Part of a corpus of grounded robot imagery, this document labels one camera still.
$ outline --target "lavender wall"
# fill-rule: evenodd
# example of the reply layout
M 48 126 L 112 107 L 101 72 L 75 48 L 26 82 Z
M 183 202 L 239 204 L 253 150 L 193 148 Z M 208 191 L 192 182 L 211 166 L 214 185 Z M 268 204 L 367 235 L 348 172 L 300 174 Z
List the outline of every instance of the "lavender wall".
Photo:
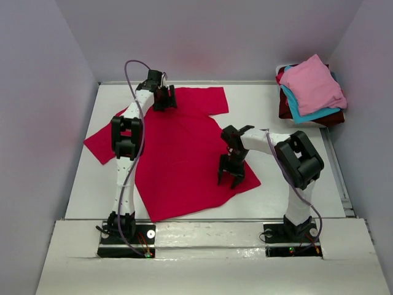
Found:
M 365 0 L 330 59 L 348 98 L 333 143 L 355 212 L 367 218 L 393 292 L 393 1 Z
M 124 81 L 129 58 L 172 80 L 273 80 L 278 64 L 328 59 L 362 2 L 56 1 L 99 81 Z
M 0 40 L 0 293 L 34 294 L 97 84 L 53 0 L 4 0 Z

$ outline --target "blue folded cloth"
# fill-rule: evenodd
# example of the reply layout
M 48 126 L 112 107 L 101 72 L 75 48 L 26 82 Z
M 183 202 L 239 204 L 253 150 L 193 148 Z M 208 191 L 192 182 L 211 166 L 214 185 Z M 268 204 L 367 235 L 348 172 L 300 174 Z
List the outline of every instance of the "blue folded cloth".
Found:
M 290 69 L 290 68 L 291 68 L 291 66 L 287 66 L 284 69 L 284 71 L 286 71 L 287 69 Z M 299 107 L 298 107 L 298 103 L 297 103 L 297 99 L 296 99 L 295 95 L 286 86 L 281 85 L 281 88 L 282 88 L 282 91 L 284 92 L 284 94 L 286 95 L 286 97 L 288 98 L 289 109 L 290 109 L 290 112 L 292 113 L 292 117 L 293 117 L 296 124 L 319 119 L 319 118 L 322 118 L 322 117 L 325 117 L 325 116 L 328 116 L 328 115 L 334 114 L 335 112 L 340 111 L 340 108 L 323 108 L 323 109 L 320 109 L 312 114 L 308 114 L 308 115 L 305 115 L 302 117 L 299 114 Z

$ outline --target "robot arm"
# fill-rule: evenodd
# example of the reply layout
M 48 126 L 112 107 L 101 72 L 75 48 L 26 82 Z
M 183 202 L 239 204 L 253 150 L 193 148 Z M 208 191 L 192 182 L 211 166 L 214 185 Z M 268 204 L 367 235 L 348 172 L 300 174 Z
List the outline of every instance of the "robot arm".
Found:
M 221 138 L 228 144 L 228 154 L 220 157 L 219 183 L 223 172 L 235 177 L 232 188 L 242 182 L 244 160 L 249 150 L 275 156 L 284 169 L 288 182 L 294 185 L 302 197 L 301 199 L 290 185 L 288 208 L 284 215 L 286 231 L 293 236 L 304 234 L 311 222 L 309 204 L 315 181 L 324 168 L 324 162 L 307 135 L 300 131 L 291 135 L 272 133 L 250 125 L 237 130 L 230 125 L 223 129 Z
M 142 144 L 144 127 L 141 118 L 152 106 L 154 111 L 177 107 L 174 86 L 167 87 L 166 74 L 159 71 L 150 69 L 147 80 L 138 85 L 135 94 L 142 113 L 136 102 L 133 101 L 121 116 L 115 116 L 111 120 L 112 150 L 117 158 L 117 188 L 112 213 L 109 215 L 104 229 L 112 235 L 119 235 L 117 224 L 119 216 L 122 232 L 128 238 L 133 237 L 135 232 L 133 193 L 137 163 L 134 161 L 137 160 L 136 156 Z M 133 165 L 134 169 L 125 183 Z M 119 206 L 122 190 L 122 204 Z

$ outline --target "wire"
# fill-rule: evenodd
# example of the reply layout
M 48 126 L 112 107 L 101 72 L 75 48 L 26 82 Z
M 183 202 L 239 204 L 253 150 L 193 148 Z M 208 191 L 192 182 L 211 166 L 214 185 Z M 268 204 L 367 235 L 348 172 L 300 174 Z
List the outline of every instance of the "wire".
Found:
M 312 245 L 315 247 L 315 251 L 317 251 L 317 253 L 319 254 L 319 249 L 318 249 L 317 245 L 315 245 L 315 242 L 313 241 L 313 239 L 308 234 L 306 234 L 306 237 L 307 237 L 307 239 L 309 239 L 311 241 Z
M 138 238 L 138 242 L 139 242 L 139 244 L 141 245 L 141 247 L 142 247 L 142 249 L 143 249 L 143 252 L 146 253 L 145 248 L 143 247 L 142 240 L 141 240 L 138 236 L 136 236 L 136 237 Z
M 139 233 L 139 235 L 141 236 L 141 238 L 142 238 L 143 242 L 144 242 L 144 243 L 145 243 L 145 245 L 146 245 L 147 252 L 150 252 L 150 249 L 149 249 L 149 246 L 148 246 L 148 244 L 146 243 L 145 237 L 144 237 L 144 236 L 143 236 L 143 234 L 141 234 L 141 233 Z
M 311 209 L 313 209 L 313 211 L 317 214 L 317 216 L 318 216 L 318 218 L 319 218 L 319 231 L 318 231 L 318 234 L 315 236 L 315 238 L 314 238 L 314 240 L 313 240 L 313 243 L 315 244 L 315 243 L 318 241 L 318 238 L 319 238 L 319 236 L 321 235 L 321 232 L 322 232 L 322 216 L 321 216 L 321 214 L 319 214 L 319 212 L 317 211 L 317 209 L 315 209 L 314 205 L 311 204 L 311 203 L 310 203 L 309 201 L 307 201 L 306 199 L 304 199 L 304 198 L 302 197 L 302 195 L 300 195 L 300 193 L 297 191 L 297 189 L 296 189 L 294 183 L 293 183 L 292 180 L 290 179 L 288 173 L 285 171 L 285 169 L 284 169 L 282 163 L 280 162 L 280 160 L 279 160 L 278 157 L 277 157 L 276 151 L 275 151 L 275 149 L 274 149 L 274 147 L 273 147 L 273 143 L 271 142 L 271 139 L 270 139 L 269 129 L 264 129 L 264 131 L 267 132 L 267 133 L 266 133 L 266 136 L 267 136 L 267 139 L 268 139 L 269 148 L 270 148 L 270 150 L 271 150 L 271 153 L 272 153 L 274 159 L 276 160 L 276 162 L 277 162 L 277 164 L 278 164 L 278 167 L 280 168 L 280 170 L 281 170 L 281 172 L 282 172 L 282 175 L 284 175 L 285 180 L 287 181 L 287 183 L 289 184 L 289 186 L 294 190 L 294 192 L 296 193 L 297 197 L 298 197 L 304 204 L 310 206 Z M 310 245 L 304 247 L 302 250 L 300 250 L 300 251 L 297 252 L 296 254 L 302 253 L 302 252 L 304 252 L 304 251 L 310 249 L 312 246 L 313 246 L 313 244 L 310 244 Z
M 143 63 L 143 62 L 141 62 L 141 61 L 139 61 L 139 60 L 127 60 L 127 61 L 125 62 L 125 64 L 124 64 L 125 79 L 127 80 L 128 86 L 130 87 L 131 94 L 132 94 L 132 96 L 133 96 L 133 98 L 134 98 L 134 100 L 135 100 L 136 106 L 138 107 L 139 114 L 140 114 L 141 121 L 142 121 L 142 126 L 145 126 L 145 120 L 144 120 L 144 116 L 143 116 L 143 112 L 142 112 L 141 105 L 139 104 L 139 101 L 136 99 L 136 95 L 135 95 L 135 93 L 134 93 L 133 87 L 131 86 L 130 78 L 128 77 L 127 65 L 128 65 L 129 63 L 140 63 L 140 64 L 144 65 L 146 68 L 148 68 L 148 69 L 150 69 L 150 68 L 149 68 L 149 66 L 148 66 L 147 64 L 145 64 L 145 63 Z M 121 209 L 122 209 L 122 200 L 123 200 L 123 195 L 124 195 L 124 188 L 125 188 L 125 186 L 126 186 L 128 180 L 129 180 L 129 178 L 130 178 L 130 176 L 131 176 L 131 172 L 134 170 L 134 168 L 135 168 L 135 166 L 136 166 L 136 163 L 138 162 L 139 157 L 141 156 L 141 152 L 143 151 L 143 145 L 144 145 L 144 142 L 145 142 L 145 129 L 146 129 L 146 128 L 142 128 L 142 141 L 141 141 L 141 147 L 139 148 L 138 154 L 136 155 L 136 157 L 135 157 L 135 159 L 134 159 L 134 162 L 133 162 L 133 164 L 132 164 L 130 170 L 128 171 L 127 176 L 126 176 L 126 178 L 125 178 L 125 180 L 124 180 L 124 183 L 123 183 L 123 186 L 122 186 L 122 190 L 120 191 L 119 205 L 118 205 L 118 207 L 117 207 L 117 228 L 119 229 L 119 234 L 120 234 L 120 236 L 122 237 L 123 242 L 124 242 L 128 247 L 130 247 L 130 249 L 133 250 L 136 254 L 141 255 L 141 256 L 143 256 L 143 254 L 142 254 L 141 252 L 139 252 L 137 249 L 135 249 L 134 247 L 132 247 L 131 244 L 128 243 L 127 239 L 126 239 L 126 238 L 124 237 L 124 235 L 123 235 L 122 226 L 121 226 L 121 224 L 120 224 L 120 212 L 121 212 Z
M 266 243 L 266 241 L 263 240 L 263 239 L 260 237 L 261 235 L 264 235 L 264 234 L 265 234 L 265 232 L 262 232 L 262 233 L 259 235 L 259 239 L 260 239 L 262 242 Z

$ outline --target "pink folded cloth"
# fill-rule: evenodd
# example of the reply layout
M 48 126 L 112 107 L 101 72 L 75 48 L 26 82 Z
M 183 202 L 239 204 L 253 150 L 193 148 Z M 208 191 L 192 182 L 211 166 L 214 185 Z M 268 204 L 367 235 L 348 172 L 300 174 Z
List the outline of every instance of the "pink folded cloth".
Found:
M 280 84 L 288 87 L 295 95 L 301 116 L 323 108 L 347 107 L 340 85 L 316 54 L 285 71 Z

